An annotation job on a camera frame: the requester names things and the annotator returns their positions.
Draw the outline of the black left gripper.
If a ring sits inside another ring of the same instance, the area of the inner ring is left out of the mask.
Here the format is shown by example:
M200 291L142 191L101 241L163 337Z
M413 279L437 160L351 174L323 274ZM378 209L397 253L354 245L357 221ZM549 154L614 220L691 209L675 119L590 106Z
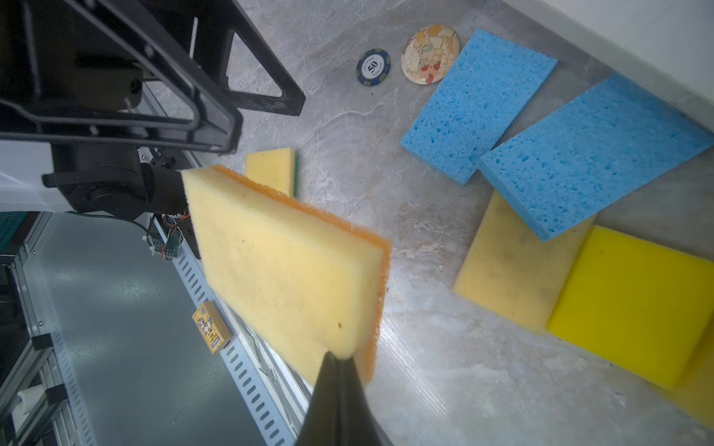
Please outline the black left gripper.
M2 139L234 151L243 117L193 59L203 5L2 2Z

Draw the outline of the yellow orange-backed sponge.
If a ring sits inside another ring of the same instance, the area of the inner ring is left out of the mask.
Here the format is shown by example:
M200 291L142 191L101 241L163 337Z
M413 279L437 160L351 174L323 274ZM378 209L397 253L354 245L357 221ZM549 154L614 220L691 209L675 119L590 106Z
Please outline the yellow orange-backed sponge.
M390 241L220 165L181 178L215 295L308 384L327 353L369 383Z

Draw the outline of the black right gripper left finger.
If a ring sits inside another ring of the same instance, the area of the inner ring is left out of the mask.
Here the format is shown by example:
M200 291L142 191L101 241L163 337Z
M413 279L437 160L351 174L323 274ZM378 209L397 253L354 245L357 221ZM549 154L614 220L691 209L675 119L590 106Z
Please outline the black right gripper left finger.
M325 354L296 445L340 445L340 360Z

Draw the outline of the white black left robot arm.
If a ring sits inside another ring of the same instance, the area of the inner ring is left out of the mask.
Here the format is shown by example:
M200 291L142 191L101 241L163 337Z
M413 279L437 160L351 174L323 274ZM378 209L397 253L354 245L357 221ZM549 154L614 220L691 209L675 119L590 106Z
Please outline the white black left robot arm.
M186 212L177 152L231 153L305 96L235 1L5 1L7 210Z

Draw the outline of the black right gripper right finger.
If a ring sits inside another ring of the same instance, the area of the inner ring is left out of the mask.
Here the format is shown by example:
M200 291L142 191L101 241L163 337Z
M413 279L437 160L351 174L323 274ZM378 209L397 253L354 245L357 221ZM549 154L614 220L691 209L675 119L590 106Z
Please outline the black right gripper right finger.
M353 359L338 361L338 445L392 445L369 408Z

